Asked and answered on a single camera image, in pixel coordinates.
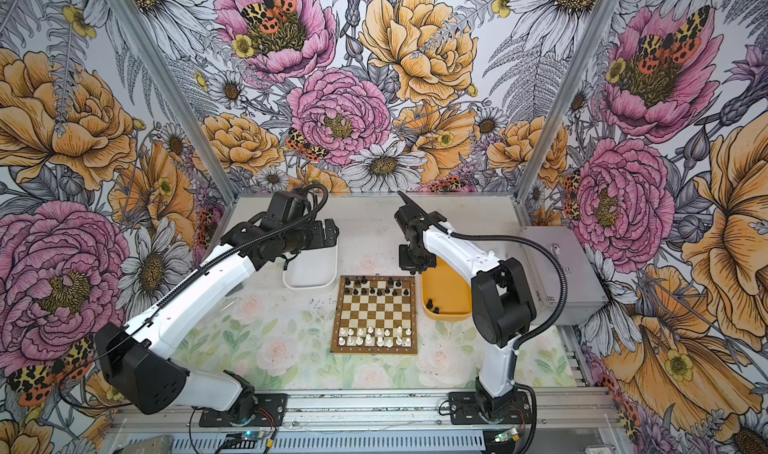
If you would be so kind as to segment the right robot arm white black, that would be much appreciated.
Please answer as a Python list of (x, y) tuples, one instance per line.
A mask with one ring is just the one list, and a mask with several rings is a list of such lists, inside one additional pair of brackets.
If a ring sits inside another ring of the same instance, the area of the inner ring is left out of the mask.
[(423, 274), (443, 261), (469, 286), (472, 320), (486, 342), (475, 402), (485, 419), (499, 418), (520, 398), (516, 342), (536, 318), (524, 267), (514, 258), (503, 260), (460, 238), (442, 215), (428, 214), (414, 203), (406, 202), (394, 219), (405, 237), (399, 246), (402, 270)]

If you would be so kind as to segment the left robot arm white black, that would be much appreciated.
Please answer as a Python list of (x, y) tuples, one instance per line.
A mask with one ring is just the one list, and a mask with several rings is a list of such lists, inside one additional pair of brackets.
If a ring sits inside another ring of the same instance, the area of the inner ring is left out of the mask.
[(202, 264), (124, 325), (95, 336), (105, 380), (145, 415), (186, 406), (221, 413), (234, 425), (256, 415), (254, 387), (242, 376), (189, 370), (172, 356), (188, 333), (235, 287), (266, 264), (336, 246), (339, 230), (318, 214), (329, 199), (320, 184), (281, 191), (266, 211), (226, 232)]

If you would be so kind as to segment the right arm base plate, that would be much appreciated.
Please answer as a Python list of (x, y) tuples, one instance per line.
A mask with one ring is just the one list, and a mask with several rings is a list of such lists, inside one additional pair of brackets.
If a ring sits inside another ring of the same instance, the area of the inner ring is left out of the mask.
[(487, 392), (454, 391), (448, 394), (449, 417), (453, 425), (530, 425), (534, 399), (529, 392), (513, 389), (501, 397)]

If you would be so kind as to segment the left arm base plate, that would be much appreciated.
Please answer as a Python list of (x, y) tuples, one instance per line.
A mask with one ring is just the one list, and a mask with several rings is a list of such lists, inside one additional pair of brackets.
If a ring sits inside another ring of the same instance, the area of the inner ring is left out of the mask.
[(289, 396), (284, 393), (258, 393), (227, 411), (203, 409), (198, 425), (202, 428), (281, 427)]

